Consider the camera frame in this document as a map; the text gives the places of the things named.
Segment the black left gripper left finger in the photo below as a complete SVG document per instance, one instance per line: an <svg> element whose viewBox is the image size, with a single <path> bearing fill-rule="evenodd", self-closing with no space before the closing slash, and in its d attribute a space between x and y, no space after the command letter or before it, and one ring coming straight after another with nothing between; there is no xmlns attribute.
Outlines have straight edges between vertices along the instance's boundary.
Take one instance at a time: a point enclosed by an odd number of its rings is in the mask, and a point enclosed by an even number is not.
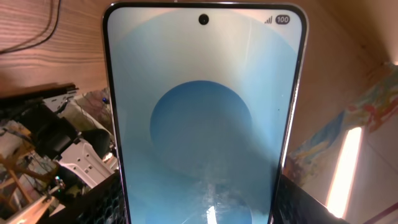
<svg viewBox="0 0 398 224"><path fill-rule="evenodd" d="M121 178L118 173L76 199L56 214L43 218L40 224L126 224Z"/></svg>

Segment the blue Galaxy smartphone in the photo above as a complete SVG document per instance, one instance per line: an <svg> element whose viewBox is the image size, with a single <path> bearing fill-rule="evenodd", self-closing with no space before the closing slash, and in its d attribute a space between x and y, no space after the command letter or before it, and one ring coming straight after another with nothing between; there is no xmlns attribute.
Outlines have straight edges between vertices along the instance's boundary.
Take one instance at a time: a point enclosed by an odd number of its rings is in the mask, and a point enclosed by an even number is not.
<svg viewBox="0 0 398 224"><path fill-rule="evenodd" d="M270 223L305 12L116 2L102 30L127 222Z"/></svg>

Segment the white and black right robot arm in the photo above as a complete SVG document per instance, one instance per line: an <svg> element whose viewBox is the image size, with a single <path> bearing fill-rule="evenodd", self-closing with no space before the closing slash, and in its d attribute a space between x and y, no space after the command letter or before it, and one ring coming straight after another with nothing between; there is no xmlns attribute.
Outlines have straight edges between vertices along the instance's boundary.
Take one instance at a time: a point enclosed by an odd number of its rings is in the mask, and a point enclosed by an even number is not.
<svg viewBox="0 0 398 224"><path fill-rule="evenodd" d="M59 114L74 97L74 91L58 96L23 95L1 99L1 121L17 121L30 131L21 138L34 146L35 152L55 161L90 188L114 174L66 118Z"/></svg>

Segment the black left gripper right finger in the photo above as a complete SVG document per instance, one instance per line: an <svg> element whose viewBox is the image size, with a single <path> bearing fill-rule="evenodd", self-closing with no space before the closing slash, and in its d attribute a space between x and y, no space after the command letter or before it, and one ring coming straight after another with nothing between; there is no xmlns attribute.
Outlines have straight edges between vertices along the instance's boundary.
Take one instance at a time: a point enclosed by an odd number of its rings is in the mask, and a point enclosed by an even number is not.
<svg viewBox="0 0 398 224"><path fill-rule="evenodd" d="M280 177L272 218L273 224L348 224L285 175Z"/></svg>

